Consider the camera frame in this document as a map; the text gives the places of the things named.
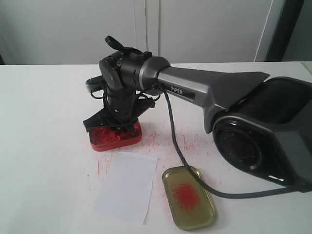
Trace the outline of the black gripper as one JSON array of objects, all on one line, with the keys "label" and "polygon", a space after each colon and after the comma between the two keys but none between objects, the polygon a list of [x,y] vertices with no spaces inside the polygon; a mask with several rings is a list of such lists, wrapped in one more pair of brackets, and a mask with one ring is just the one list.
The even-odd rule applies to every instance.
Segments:
[{"label": "black gripper", "polygon": [[134,124],[139,116],[150,108],[154,108],[156,99],[147,96],[135,96],[134,98],[112,98],[109,102],[103,99],[104,107],[83,121],[86,132],[98,127],[125,128],[132,132]]}]

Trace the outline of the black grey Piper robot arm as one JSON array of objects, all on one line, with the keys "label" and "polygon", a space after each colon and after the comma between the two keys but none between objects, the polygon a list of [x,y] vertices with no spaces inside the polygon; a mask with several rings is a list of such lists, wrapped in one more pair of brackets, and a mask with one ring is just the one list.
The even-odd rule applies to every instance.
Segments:
[{"label": "black grey Piper robot arm", "polygon": [[280,185],[244,194],[217,191],[191,169],[175,131],[175,150],[189,174],[223,198],[258,198],[312,189],[312,85],[291,77],[256,72],[216,72],[177,68],[163,57],[105,38],[114,53],[99,62],[101,74],[85,85],[103,91],[103,108],[83,124],[90,133],[107,127],[134,132],[135,122],[161,95],[174,95],[203,109],[204,129],[235,168]]}]

